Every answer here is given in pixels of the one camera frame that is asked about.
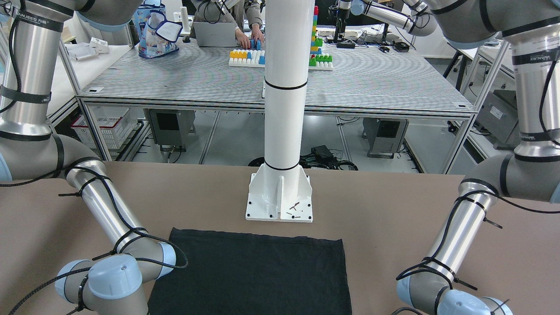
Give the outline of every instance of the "black towel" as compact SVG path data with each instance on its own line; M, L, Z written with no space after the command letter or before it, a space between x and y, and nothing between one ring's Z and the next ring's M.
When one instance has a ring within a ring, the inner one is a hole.
M167 314L352 314L342 240L173 228L189 266L158 279L148 306Z

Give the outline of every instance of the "white metal column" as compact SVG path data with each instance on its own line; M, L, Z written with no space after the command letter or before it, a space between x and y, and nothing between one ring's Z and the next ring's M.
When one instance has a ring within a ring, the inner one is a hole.
M267 2L265 164L251 176L247 220L313 221L299 165L313 9L313 0Z

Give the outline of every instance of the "white box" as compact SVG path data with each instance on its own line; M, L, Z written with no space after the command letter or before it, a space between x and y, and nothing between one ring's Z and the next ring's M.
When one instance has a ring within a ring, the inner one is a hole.
M91 38L90 47L95 48L98 54L108 54L109 53L109 43L98 38Z

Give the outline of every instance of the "black device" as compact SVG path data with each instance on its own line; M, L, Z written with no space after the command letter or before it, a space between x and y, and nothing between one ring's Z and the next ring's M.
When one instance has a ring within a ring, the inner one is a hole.
M410 45L403 41L397 41L394 43L394 48L399 53L408 53Z
M354 49L355 47L356 47L356 44L351 40L339 41L337 43L337 48Z

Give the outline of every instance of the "white basket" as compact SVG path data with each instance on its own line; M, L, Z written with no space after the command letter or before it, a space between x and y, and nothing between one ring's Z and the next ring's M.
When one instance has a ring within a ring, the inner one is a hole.
M132 111L129 108L106 106L96 106L92 110L97 116L97 124L107 147L110 150L120 149L136 125ZM83 144L91 149L96 148L84 116L80 115L70 127L76 131Z

